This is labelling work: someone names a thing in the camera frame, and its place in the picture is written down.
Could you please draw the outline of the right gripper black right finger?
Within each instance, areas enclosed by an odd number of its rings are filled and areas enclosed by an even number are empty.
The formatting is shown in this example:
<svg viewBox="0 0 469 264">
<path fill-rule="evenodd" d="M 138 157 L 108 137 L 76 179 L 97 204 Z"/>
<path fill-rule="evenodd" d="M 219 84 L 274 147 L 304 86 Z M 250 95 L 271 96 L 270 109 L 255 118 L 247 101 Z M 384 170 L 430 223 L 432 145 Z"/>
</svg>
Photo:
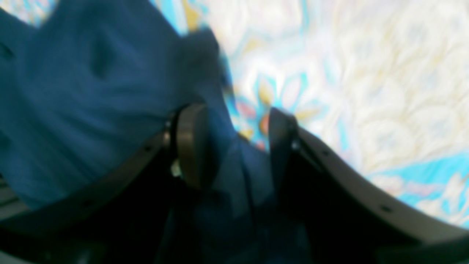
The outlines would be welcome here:
<svg viewBox="0 0 469 264">
<path fill-rule="evenodd" d="M 371 184 L 290 113 L 270 110 L 269 140 L 279 206 L 305 224 L 316 263 L 468 263 L 468 230 Z"/>
</svg>

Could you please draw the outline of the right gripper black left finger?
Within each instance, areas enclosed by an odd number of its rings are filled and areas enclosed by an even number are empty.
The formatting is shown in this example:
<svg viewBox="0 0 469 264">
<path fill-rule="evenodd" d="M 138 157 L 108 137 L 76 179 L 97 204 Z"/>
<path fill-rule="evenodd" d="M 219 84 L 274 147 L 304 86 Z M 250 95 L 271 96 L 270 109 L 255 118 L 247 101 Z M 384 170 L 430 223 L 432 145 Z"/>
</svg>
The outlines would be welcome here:
<svg viewBox="0 0 469 264">
<path fill-rule="evenodd" d="M 206 105 L 181 107 L 109 175 L 1 221 L 1 252 L 31 264 L 152 264 L 171 208 L 204 186 L 208 137 Z"/>
</svg>

